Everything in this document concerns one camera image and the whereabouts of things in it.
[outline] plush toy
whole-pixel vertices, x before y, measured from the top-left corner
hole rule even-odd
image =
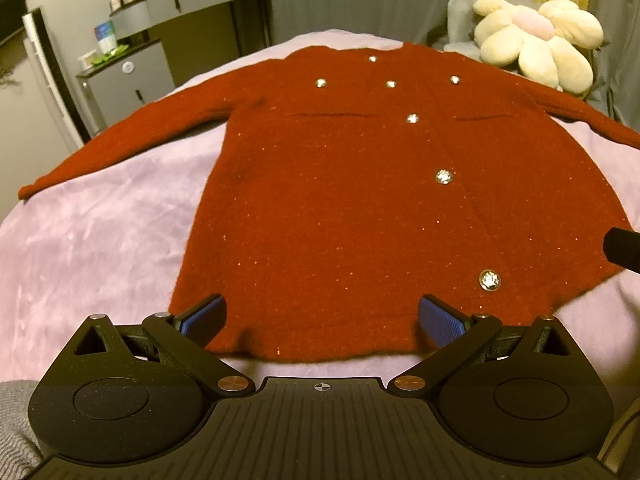
[[[580,95],[593,83],[593,70],[574,47],[598,48],[603,31],[595,16],[569,0],[552,0],[536,11],[506,0],[477,0],[484,18],[474,30],[480,59],[495,66],[518,61],[525,77]]]

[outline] bed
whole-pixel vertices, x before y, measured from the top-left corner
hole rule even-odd
[[[176,91],[311,45],[391,50],[401,43],[342,30],[304,34],[201,74]],[[593,158],[640,230],[640,151],[605,140],[585,123],[554,120]],[[137,324],[167,309],[224,135],[224,124],[203,126],[44,190],[11,211],[0,226],[0,381],[39,380],[89,314]],[[640,393],[640,276],[624,270],[561,307],[558,317],[609,387],[620,413]],[[314,364],[224,360],[258,384],[265,376],[380,376],[386,383],[423,358],[386,355]]]

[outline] red cardigan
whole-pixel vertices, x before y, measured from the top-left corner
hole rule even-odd
[[[222,293],[216,352],[414,352],[425,293],[529,324],[620,270],[602,239],[626,215],[548,114],[640,148],[579,99],[458,54],[309,47],[143,107],[19,197],[228,120],[170,311]]]

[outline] triangular cutout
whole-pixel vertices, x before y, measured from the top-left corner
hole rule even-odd
[[[569,355],[569,350],[564,345],[564,342],[558,335],[558,332],[551,329],[549,332],[549,336],[546,338],[545,345],[542,347],[540,353],[552,355]]]
[[[96,330],[95,326],[92,326],[82,338],[82,341],[78,345],[78,348],[76,348],[76,350],[74,351],[74,354],[99,354],[106,351],[107,349],[104,345],[104,341],[100,337],[100,333]]]

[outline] black television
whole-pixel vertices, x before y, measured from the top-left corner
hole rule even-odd
[[[0,44],[22,30],[22,16],[26,13],[25,0],[0,0]]]

